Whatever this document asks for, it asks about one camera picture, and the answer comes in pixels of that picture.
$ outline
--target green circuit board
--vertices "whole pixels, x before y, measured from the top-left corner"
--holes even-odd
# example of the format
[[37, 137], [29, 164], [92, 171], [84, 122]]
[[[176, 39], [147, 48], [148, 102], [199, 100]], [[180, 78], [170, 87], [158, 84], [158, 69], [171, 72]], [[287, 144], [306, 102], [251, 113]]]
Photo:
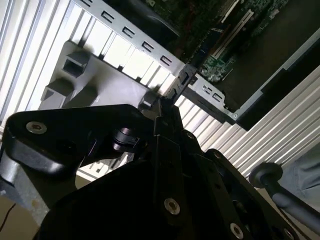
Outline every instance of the green circuit board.
[[285, 7], [289, 0], [248, 0], [238, 11], [235, 19], [241, 18], [248, 10], [254, 12], [251, 19], [230, 42], [219, 57], [209, 55], [199, 73], [212, 84], [223, 81], [233, 70], [234, 63], [240, 55], [255, 41], [256, 38], [276, 19], [277, 14]]
[[209, 82], [222, 81], [237, 58], [268, 27], [289, 0], [143, 0], [175, 28], [180, 37], [168, 50], [183, 62], [203, 48], [199, 73]]

